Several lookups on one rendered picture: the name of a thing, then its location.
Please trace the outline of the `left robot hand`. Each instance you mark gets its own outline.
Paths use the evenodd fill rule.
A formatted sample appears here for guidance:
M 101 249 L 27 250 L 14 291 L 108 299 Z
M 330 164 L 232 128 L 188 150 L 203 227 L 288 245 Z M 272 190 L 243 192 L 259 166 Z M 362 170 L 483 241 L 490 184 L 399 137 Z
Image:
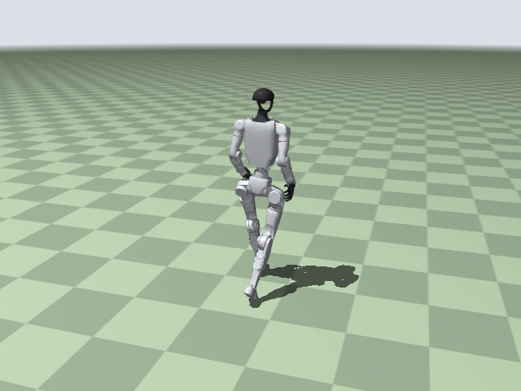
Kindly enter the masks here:
M 243 177 L 243 178 L 247 178 L 247 179 L 249 179 L 253 174 L 250 174 L 251 172 L 248 170 L 247 167 L 245 167 L 245 170 L 248 172 L 248 174 L 246 174 L 246 175 L 244 175 L 244 176 L 242 176 L 242 177 Z

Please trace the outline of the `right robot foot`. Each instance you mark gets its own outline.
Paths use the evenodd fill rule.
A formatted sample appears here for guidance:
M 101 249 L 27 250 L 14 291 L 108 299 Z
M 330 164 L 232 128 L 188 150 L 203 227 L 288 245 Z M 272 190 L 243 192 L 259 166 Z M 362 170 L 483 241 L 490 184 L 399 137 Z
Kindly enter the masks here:
M 254 299 L 254 300 L 257 300 L 259 301 L 259 298 L 257 296 L 257 292 L 256 290 L 253 288 L 253 286 L 247 286 L 243 292 L 244 294 L 246 294 L 246 296 Z

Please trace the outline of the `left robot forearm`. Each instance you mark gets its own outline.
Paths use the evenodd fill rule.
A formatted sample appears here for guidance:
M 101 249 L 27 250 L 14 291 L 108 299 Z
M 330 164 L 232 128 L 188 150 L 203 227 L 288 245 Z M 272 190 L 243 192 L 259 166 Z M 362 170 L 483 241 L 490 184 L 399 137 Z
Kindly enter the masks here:
M 248 174 L 248 172 L 245 170 L 245 166 L 243 166 L 243 162 L 242 162 L 241 158 L 239 160 L 230 158 L 230 162 L 235 167 L 237 173 L 240 173 L 242 176 Z

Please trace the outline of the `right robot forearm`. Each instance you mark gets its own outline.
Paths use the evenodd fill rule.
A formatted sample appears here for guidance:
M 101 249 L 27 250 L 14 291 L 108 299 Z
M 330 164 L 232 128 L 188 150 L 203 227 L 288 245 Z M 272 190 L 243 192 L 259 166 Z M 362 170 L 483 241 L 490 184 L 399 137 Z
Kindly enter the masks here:
M 286 158 L 286 165 L 287 165 L 287 167 L 281 167 L 281 172 L 283 174 L 285 181 L 287 182 L 287 186 L 289 187 L 289 185 L 291 183 L 294 183 L 296 185 L 296 181 L 295 181 L 294 175 L 292 173 L 292 167 L 291 167 L 291 162 L 290 162 L 289 156 L 287 156 L 287 158 Z

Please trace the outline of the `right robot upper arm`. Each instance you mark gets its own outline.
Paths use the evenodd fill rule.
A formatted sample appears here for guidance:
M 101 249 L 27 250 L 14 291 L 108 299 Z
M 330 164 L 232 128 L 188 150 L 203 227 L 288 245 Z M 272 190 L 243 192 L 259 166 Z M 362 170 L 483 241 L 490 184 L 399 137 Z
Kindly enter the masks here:
M 278 135 L 278 157 L 276 158 L 276 164 L 279 167 L 287 167 L 286 158 L 289 149 L 291 129 L 289 126 L 275 123 L 276 133 Z

